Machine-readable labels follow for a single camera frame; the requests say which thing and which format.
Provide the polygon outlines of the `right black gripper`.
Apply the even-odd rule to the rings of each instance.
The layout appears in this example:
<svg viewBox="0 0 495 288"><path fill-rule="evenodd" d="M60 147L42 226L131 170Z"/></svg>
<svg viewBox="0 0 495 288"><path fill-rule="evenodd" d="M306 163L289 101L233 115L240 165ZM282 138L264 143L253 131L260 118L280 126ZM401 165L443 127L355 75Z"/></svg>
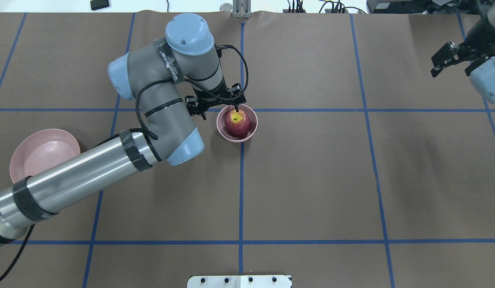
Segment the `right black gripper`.
<svg viewBox="0 0 495 288"><path fill-rule="evenodd" d="M492 24L476 24L468 32L460 45L445 43L432 57L432 77L437 77L443 69L460 62L472 61L465 68L466 76L487 60L483 57L495 56L495 27Z"/></svg>

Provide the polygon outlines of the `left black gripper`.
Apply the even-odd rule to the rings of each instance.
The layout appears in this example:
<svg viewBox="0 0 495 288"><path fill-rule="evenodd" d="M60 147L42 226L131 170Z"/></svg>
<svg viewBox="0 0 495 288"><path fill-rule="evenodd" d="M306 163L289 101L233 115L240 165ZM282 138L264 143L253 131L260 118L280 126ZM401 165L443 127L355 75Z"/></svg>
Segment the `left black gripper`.
<svg viewBox="0 0 495 288"><path fill-rule="evenodd" d="M241 100L233 100L227 102L229 89L224 78L221 80L204 80L198 81L192 79L192 89L195 96L185 96L185 104L190 116L200 116L203 120L207 120L206 110L212 106L221 104L232 105L233 110L238 113L240 111Z"/></svg>

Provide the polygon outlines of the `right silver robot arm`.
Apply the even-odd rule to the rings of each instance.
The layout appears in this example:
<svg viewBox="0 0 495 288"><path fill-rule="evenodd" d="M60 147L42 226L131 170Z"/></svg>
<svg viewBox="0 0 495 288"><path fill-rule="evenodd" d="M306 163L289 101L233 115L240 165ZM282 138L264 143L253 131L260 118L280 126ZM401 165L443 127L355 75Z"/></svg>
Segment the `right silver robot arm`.
<svg viewBox="0 0 495 288"><path fill-rule="evenodd" d="M462 43L447 42L431 57L431 75L437 77L447 67L470 62L465 74L472 86L487 102L495 104L495 1L479 15Z"/></svg>

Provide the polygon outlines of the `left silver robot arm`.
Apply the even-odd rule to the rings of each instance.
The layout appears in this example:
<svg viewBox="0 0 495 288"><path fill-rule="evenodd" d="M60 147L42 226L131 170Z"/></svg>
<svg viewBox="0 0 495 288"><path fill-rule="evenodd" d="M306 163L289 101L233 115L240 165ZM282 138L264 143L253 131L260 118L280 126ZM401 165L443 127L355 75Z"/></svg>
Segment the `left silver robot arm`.
<svg viewBox="0 0 495 288"><path fill-rule="evenodd" d="M202 16L183 13L168 22L162 38L112 61L109 79L121 98L136 101L140 126L0 191L0 247L158 162L176 166L200 155L204 142L192 116L246 102L246 87L227 87L220 60L226 49L239 52L217 45Z"/></svg>

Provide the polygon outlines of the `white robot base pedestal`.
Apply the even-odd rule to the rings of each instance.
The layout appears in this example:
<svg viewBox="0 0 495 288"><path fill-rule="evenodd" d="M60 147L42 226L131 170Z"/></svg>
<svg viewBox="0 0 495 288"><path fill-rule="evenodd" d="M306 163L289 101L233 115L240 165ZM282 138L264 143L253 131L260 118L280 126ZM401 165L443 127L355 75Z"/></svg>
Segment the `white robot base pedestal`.
<svg viewBox="0 0 495 288"><path fill-rule="evenodd" d="M292 288L287 275L218 275L193 276L187 288Z"/></svg>

